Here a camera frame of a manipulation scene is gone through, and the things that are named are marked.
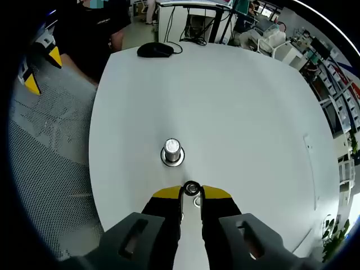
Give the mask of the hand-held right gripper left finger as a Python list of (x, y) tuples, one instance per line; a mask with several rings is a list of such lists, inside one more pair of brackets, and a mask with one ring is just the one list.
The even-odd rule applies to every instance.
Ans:
[(64, 269), (173, 269), (181, 236), (183, 187), (155, 192), (141, 213), (106, 231), (97, 248), (63, 262)]

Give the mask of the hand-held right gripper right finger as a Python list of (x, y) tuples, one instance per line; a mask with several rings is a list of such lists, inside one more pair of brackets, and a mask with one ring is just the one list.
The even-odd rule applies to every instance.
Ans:
[(321, 269), (284, 247), (282, 237), (254, 215), (240, 212), (231, 195), (201, 186), (202, 239), (210, 269)]

